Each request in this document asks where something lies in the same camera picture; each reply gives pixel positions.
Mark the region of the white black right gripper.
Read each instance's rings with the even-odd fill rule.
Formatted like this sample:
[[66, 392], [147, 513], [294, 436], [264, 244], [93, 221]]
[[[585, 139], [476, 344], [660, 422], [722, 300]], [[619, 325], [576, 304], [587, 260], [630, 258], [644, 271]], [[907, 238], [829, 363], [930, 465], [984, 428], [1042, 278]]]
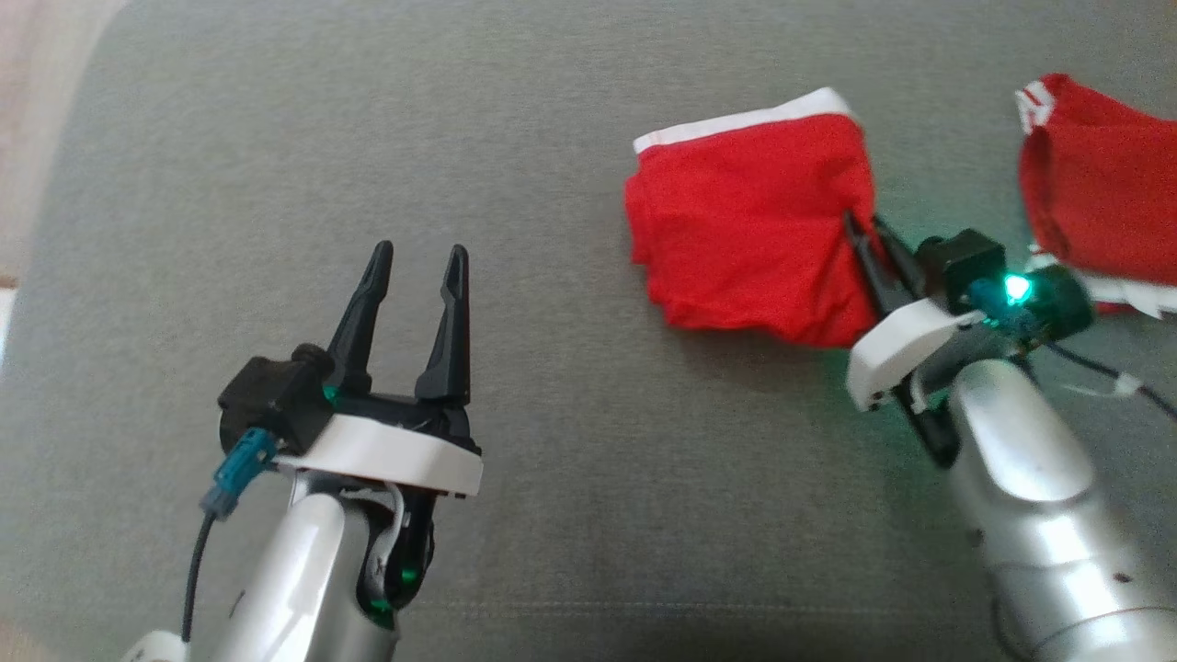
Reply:
[[872, 225], [875, 240], [859, 226], [853, 212], [842, 214], [842, 226], [875, 312], [884, 318], [862, 336], [849, 357], [846, 390], [862, 412], [879, 404], [887, 391], [960, 331], [985, 319], [982, 311], [950, 315], [937, 302], [920, 299], [926, 294], [926, 277], [915, 251], [880, 216], [872, 218]]

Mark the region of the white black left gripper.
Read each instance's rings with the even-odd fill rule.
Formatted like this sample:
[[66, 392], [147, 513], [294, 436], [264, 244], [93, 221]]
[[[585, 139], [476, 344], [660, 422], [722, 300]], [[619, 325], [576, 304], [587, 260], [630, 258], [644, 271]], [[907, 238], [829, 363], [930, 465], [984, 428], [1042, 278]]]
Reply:
[[335, 362], [326, 380], [338, 393], [335, 413], [306, 454], [278, 455], [275, 464], [474, 497], [483, 486], [483, 448], [465, 410], [443, 406], [471, 400], [468, 251], [454, 245], [450, 254], [440, 286], [444, 313], [415, 382], [419, 400], [366, 395], [371, 343], [393, 264], [394, 244], [378, 241], [327, 349]]

